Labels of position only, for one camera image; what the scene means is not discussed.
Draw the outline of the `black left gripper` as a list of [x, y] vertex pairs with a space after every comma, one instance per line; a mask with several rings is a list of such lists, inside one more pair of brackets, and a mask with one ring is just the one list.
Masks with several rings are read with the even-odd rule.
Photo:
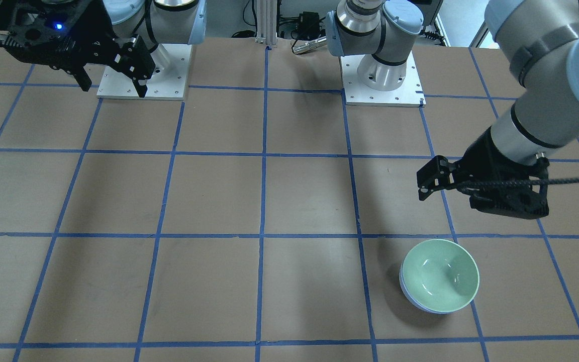
[[549, 215], [547, 186], [538, 191], [519, 184], [532, 177], [548, 179], [549, 160], [533, 157], [531, 166], [516, 163], [496, 149], [491, 131], [486, 130], [452, 162], [436, 155], [416, 172], [418, 199], [425, 201], [434, 192], [459, 190], [469, 195], [469, 206], [483, 213], [533, 220]]

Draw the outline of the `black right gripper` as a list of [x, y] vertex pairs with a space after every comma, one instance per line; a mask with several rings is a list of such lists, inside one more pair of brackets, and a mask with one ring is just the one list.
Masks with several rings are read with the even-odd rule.
[[83, 92], [92, 86], [90, 63], [113, 62], [140, 98], [156, 68], [141, 36], [116, 37], [102, 1], [18, 1], [0, 46], [21, 62], [66, 69]]

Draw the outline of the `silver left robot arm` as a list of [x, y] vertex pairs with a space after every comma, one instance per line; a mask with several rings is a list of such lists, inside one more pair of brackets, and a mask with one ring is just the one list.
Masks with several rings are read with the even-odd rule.
[[[457, 162], [437, 155], [418, 170], [418, 198], [440, 190], [469, 196], [483, 213], [520, 219], [549, 214], [549, 156], [579, 137], [579, 1], [490, 1], [485, 23], [525, 92]], [[409, 1], [341, 1], [325, 18], [331, 55], [357, 58], [352, 85], [393, 96], [423, 29]]]

